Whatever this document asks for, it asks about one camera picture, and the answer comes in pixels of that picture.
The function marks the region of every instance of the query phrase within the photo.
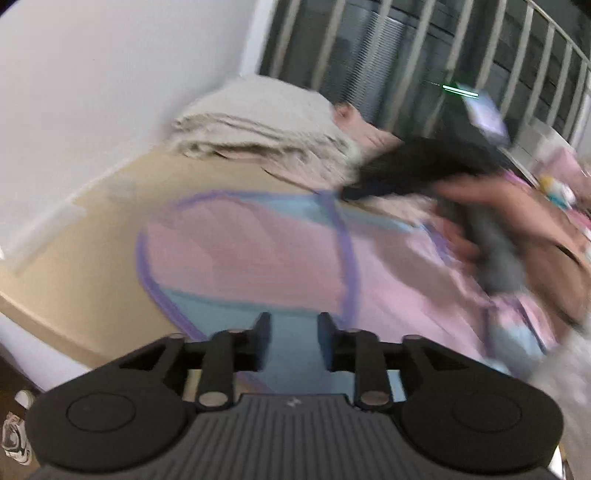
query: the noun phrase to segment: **green light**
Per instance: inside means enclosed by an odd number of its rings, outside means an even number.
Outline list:
[[[443,88],[446,92],[455,93],[456,95],[462,95],[464,97],[470,98],[478,98],[478,94],[476,92],[469,92],[468,90],[450,87],[449,85],[442,85],[441,88]]]

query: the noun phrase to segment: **wooden floor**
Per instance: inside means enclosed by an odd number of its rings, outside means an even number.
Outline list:
[[[14,395],[23,389],[35,391],[30,382],[0,358],[0,420],[2,422],[9,411],[21,418],[26,418],[26,410],[14,401]],[[0,480],[25,479],[38,468],[39,464],[36,459],[33,459],[31,465],[22,466],[4,455],[4,451],[0,449]]]

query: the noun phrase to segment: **ribbed plastic surface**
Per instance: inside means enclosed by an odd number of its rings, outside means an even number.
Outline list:
[[[46,466],[33,480],[482,480],[412,450],[385,415],[340,395],[245,395],[231,410],[203,414],[171,451],[136,469],[84,475]],[[551,480],[547,471],[496,480]]]

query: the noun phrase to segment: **metal bar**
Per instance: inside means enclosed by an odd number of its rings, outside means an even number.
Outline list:
[[[346,0],[337,0],[333,7],[332,14],[330,16],[329,25],[326,27],[326,33],[324,34],[324,41],[320,48],[320,54],[318,55],[318,61],[316,61],[316,67],[312,74],[312,89],[320,90],[326,67],[329,64],[330,53],[335,44],[336,33],[339,30],[340,20],[343,17],[343,11],[345,11]]]
[[[544,80],[546,78],[546,72],[548,71],[548,64],[550,62],[550,54],[552,53],[552,43],[554,43],[554,33],[556,29],[553,24],[548,25],[546,32],[546,41],[544,43],[544,51],[542,52],[542,59],[540,60],[540,66],[538,66],[538,75],[535,77],[534,87],[531,91],[530,99],[527,102],[525,114],[521,119],[521,125],[519,126],[519,132],[521,132],[526,125],[530,123],[531,117],[534,115],[535,107],[538,105],[540,99],[540,93],[544,86]]]
[[[521,74],[521,67],[523,66],[523,60],[525,59],[525,52],[527,51],[527,44],[530,40],[531,31],[531,20],[534,18],[534,7],[530,4],[527,5],[525,12],[525,20],[523,20],[523,27],[521,28],[521,36],[519,38],[519,46],[517,47],[517,56],[513,62],[513,68],[511,69],[511,76],[509,77],[509,83],[507,84],[507,90],[501,103],[501,115],[503,118],[509,111],[513,95],[515,94],[515,87],[519,81],[519,74]]]
[[[402,103],[406,98],[408,87],[410,86],[410,82],[413,79],[414,70],[417,68],[418,58],[421,54],[421,48],[423,47],[423,43],[425,41],[425,35],[427,34],[427,29],[429,27],[429,22],[433,14],[433,8],[435,7],[435,3],[436,0],[427,0],[425,2],[425,5],[423,6],[423,11],[421,12],[421,20],[418,23],[417,33],[415,34],[413,40],[413,46],[411,48],[411,53],[408,58],[408,63],[404,70],[404,75],[402,77],[402,80],[400,81],[400,85],[398,85],[398,88],[396,89],[396,94],[394,95],[392,106],[390,107],[388,112],[388,117],[386,120],[386,130],[388,131],[392,131],[394,129],[396,121],[398,120],[398,115],[400,114]]]
[[[566,77],[569,73],[570,58],[571,58],[572,54],[573,54],[573,45],[572,45],[572,43],[567,43],[566,47],[564,48],[564,57],[562,59],[562,66],[560,67],[560,76],[558,77],[558,85],[556,86],[556,91],[554,92],[554,98],[552,99],[552,106],[550,107],[550,112],[548,113],[548,118],[546,119],[546,125],[549,125],[550,127],[554,125],[554,120],[556,120],[556,115],[558,114],[560,102],[562,101],[562,95],[564,93],[564,86],[566,85]]]
[[[491,72],[492,61],[495,59],[496,47],[499,44],[499,37],[501,36],[501,29],[503,28],[503,19],[505,18],[505,9],[507,7],[507,0],[499,0],[499,4],[496,7],[495,22],[492,24],[491,36],[488,39],[488,46],[486,47],[486,53],[484,60],[476,79],[476,90],[484,88],[488,75]]]
[[[570,145],[577,150],[583,138],[584,131],[589,123],[589,112],[591,111],[591,75],[587,71],[587,81],[583,91],[583,102],[577,114],[577,120],[574,123],[573,135],[570,138]]]
[[[583,88],[585,85],[585,78],[587,75],[587,64],[581,59],[581,67],[579,69],[579,79],[577,80],[577,86],[574,89],[573,101],[570,104],[569,115],[566,118],[564,129],[562,130],[562,137],[566,140],[570,139],[570,134],[573,130],[574,120],[579,113],[579,107],[581,105],[581,97],[583,96]]]
[[[573,50],[577,53],[577,55],[579,57],[581,57],[582,59],[584,59],[584,62],[587,64],[587,66],[591,67],[591,62],[589,61],[589,59],[587,58],[587,55],[585,55],[585,53],[583,53],[583,50],[581,50],[579,48],[579,46],[573,41],[572,38],[570,38],[567,33],[564,31],[564,28],[562,28],[560,25],[558,25],[558,23],[556,23],[556,21],[554,20],[554,18],[552,18],[551,16],[549,16],[542,8],[540,8],[535,2],[533,2],[532,0],[527,0],[527,2],[535,8],[535,10],[546,19],[546,21],[548,21],[551,25],[554,25],[554,28],[556,29],[556,31],[562,35],[564,37],[564,39],[568,42],[568,43],[572,43],[573,45]]]
[[[273,78],[277,78],[281,74],[283,68],[283,61],[285,60],[285,53],[287,47],[290,44],[291,33],[293,32],[294,25],[296,24],[297,13],[300,10],[301,0],[291,0],[287,13],[283,19],[283,25],[281,25],[281,31],[279,33],[279,40],[275,47],[275,54],[273,55],[273,62],[271,63],[271,71],[269,75]]]
[[[390,8],[392,8],[393,0],[382,0],[382,4],[379,7],[379,18],[378,23],[375,26],[374,32],[371,36],[371,43],[369,44],[369,51],[366,57],[365,63],[363,64],[363,69],[360,75],[360,85],[363,89],[363,94],[365,94],[365,85],[367,75],[369,73],[370,68],[374,64],[374,57],[376,52],[378,51],[379,41],[382,38],[382,33],[384,32],[384,25],[386,24],[386,18],[388,18],[388,14],[390,13]]]
[[[473,6],[474,0],[466,0],[464,2],[462,13],[460,14],[460,20],[457,23],[456,35],[453,39],[452,49],[450,50],[449,56],[447,58],[447,73],[444,79],[445,83],[449,83],[452,81],[453,74],[456,71],[457,60],[460,57],[462,44],[464,43],[464,37],[466,36],[466,30],[468,28],[468,22],[470,21],[470,14],[472,13]],[[433,128],[435,128],[435,123],[439,118],[439,113],[441,112],[441,107],[443,106],[444,99],[445,95],[442,93],[439,96],[439,100],[437,100],[437,105],[435,106],[433,112],[429,116],[427,123],[425,123],[425,128],[423,130],[424,137],[430,137],[433,133]]]

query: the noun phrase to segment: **purple trim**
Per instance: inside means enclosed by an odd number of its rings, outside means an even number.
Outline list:
[[[179,310],[176,304],[160,289],[160,286],[152,278],[150,266],[146,258],[146,234],[141,232],[138,242],[135,246],[135,264],[138,270],[138,277],[144,288],[156,302],[160,310],[179,327],[184,333],[189,335],[191,340],[207,340],[207,336],[201,332],[194,324]]]
[[[538,332],[535,331],[534,324],[531,323],[530,316],[527,314],[527,310],[525,309],[525,307],[521,303],[521,300],[519,298],[515,297],[514,299],[512,299],[511,304],[513,305],[513,307],[519,312],[519,314],[523,318],[523,321],[527,325],[527,328],[529,328],[531,334],[535,337],[535,341],[538,342],[538,347],[540,347],[540,350],[542,351],[542,353],[544,355],[547,355],[548,349],[546,348],[544,342],[542,341],[542,339],[538,335]]]
[[[343,265],[344,283],[347,293],[342,303],[342,317],[341,324],[344,326],[352,325],[358,309],[359,301],[359,272],[355,255],[353,253],[353,242],[347,230],[347,227],[340,217],[336,206],[334,194],[329,191],[320,191],[317,193],[320,206],[323,206],[332,220],[335,230],[337,230],[337,238],[341,250],[341,261]],[[285,198],[285,197],[301,197],[301,194],[284,194],[284,193],[268,193],[268,192],[240,192],[240,191],[226,191],[226,190],[212,190],[211,192],[198,193],[192,197],[176,202],[174,206],[177,209],[185,209],[197,202],[205,202],[213,200],[217,197],[229,196],[237,197],[239,199],[248,198]],[[164,314],[186,333],[192,340],[206,340],[207,336],[201,332],[189,320],[183,312],[170,300],[170,298],[160,289],[158,283],[153,279],[148,259],[146,255],[146,234],[140,232],[135,249],[136,266],[140,282],[152,299],[156,302]]]
[[[341,306],[342,315],[340,318],[341,328],[350,328],[355,325],[359,308],[359,266],[355,258],[353,241],[345,221],[336,207],[335,194],[331,190],[317,192],[320,204],[326,209],[330,219],[335,226],[337,239],[341,252],[341,263],[343,265],[343,282],[347,287],[347,293],[343,298]]]
[[[437,251],[437,255],[439,258],[445,263],[446,265],[450,265],[453,263],[453,258],[450,255],[447,239],[439,233],[439,231],[430,223],[424,223],[423,228],[429,235],[431,242],[435,245],[435,250]]]
[[[492,332],[491,332],[491,323],[492,323],[492,312],[495,310],[495,306],[489,307],[482,307],[481,315],[482,315],[482,325],[483,325],[483,341],[484,343],[484,351],[488,358],[496,359],[495,350],[492,346]]]

